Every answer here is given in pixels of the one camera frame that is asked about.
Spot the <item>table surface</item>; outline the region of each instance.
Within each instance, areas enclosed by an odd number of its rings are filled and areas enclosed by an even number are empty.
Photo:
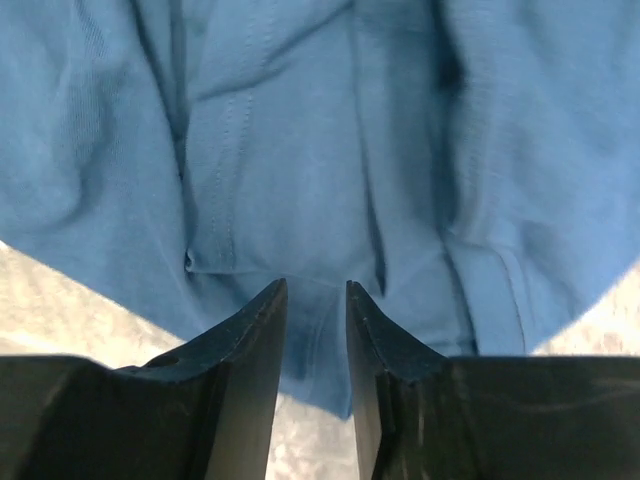
[[[73,353],[112,368],[179,345],[172,335],[0,243],[0,354]],[[640,266],[538,354],[640,354]],[[353,423],[279,396],[267,480],[358,478]]]

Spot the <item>blue cloth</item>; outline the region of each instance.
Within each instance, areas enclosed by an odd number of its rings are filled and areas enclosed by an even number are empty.
[[[0,238],[189,339],[275,278],[350,413],[344,285],[524,355],[640,251],[640,3],[2,0]]]

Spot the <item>blue fabric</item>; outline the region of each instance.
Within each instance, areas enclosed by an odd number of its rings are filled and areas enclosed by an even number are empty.
[[[186,339],[286,277],[281,389],[350,413],[344,285],[524,355],[640,251],[640,4],[2,0],[0,238]]]

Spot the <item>speckled countertop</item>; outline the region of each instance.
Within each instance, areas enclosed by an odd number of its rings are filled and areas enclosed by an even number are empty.
[[[179,343],[0,244],[0,354],[68,352],[115,368],[142,364]],[[640,268],[539,353],[639,354]],[[266,478],[357,479],[352,423],[279,397]]]

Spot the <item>blue garment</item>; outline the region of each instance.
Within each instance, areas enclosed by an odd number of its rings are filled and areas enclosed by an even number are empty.
[[[638,78],[626,0],[1,0],[0,238],[184,339],[286,277],[346,417],[347,280],[523,355],[632,265]]]

